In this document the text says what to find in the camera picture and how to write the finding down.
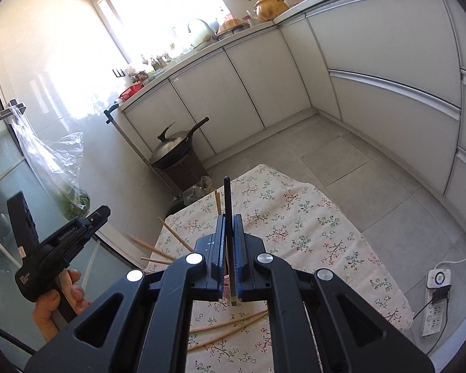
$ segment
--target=finger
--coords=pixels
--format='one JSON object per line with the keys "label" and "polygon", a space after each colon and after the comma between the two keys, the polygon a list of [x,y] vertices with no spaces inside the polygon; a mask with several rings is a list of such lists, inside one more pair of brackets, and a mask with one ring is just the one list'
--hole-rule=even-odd
{"label": "finger", "polygon": [[81,272],[76,269],[69,269],[69,276],[71,277],[71,282],[76,283],[78,280],[81,279]]}
{"label": "finger", "polygon": [[51,320],[51,316],[60,302],[61,296],[59,293],[56,290],[51,290],[38,298],[32,313],[33,321],[47,342],[58,334],[58,329]]}
{"label": "finger", "polygon": [[67,288],[65,288],[65,290],[69,290],[69,292],[71,293],[71,296],[73,297],[74,300],[76,300],[76,302],[80,302],[85,298],[85,291],[78,284],[73,284],[71,286],[68,286]]}
{"label": "finger", "polygon": [[86,300],[82,300],[82,301],[78,302],[77,305],[76,305],[76,308],[75,308],[76,314],[81,314],[89,306],[90,305],[88,304],[88,302]]}

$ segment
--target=clear plastic bag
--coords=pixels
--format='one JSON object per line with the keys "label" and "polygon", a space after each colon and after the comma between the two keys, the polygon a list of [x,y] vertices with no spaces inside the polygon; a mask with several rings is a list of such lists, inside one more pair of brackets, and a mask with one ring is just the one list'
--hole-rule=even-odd
{"label": "clear plastic bag", "polygon": [[185,206],[191,205],[211,192],[212,179],[210,177],[202,177],[198,184],[192,185],[183,192],[183,203]]}
{"label": "clear plastic bag", "polygon": [[12,126],[29,166],[57,203],[64,217],[72,220],[90,210],[90,197],[80,188],[80,161],[83,157],[83,133],[67,135],[59,142],[42,142],[26,116],[11,106],[12,116],[6,118]]}

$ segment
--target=jar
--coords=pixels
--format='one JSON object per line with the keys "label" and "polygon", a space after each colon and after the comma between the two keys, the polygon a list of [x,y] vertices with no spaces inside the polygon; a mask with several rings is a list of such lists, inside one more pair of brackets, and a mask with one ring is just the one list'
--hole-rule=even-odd
{"label": "jar", "polygon": [[285,0],[257,0],[255,3],[257,18],[261,22],[271,21],[288,10]]}

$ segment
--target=green vegetables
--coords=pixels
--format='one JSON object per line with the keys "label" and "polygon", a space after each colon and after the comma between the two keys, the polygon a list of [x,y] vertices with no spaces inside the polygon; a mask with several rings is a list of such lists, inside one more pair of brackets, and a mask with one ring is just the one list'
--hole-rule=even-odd
{"label": "green vegetables", "polygon": [[[76,206],[74,202],[77,202],[75,197],[78,195],[80,205]],[[58,200],[62,215],[67,220],[72,220],[75,217],[85,217],[90,211],[90,196],[82,188],[78,190],[71,189],[67,195],[61,193],[58,196]]]}

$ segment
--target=window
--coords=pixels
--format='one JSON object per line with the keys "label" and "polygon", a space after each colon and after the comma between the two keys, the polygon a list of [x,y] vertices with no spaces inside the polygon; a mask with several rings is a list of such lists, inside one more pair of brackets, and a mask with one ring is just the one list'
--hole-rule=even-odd
{"label": "window", "polygon": [[120,50],[129,61],[155,57],[165,51],[171,57],[186,53],[204,25],[229,14],[222,0],[99,0],[105,19]]}

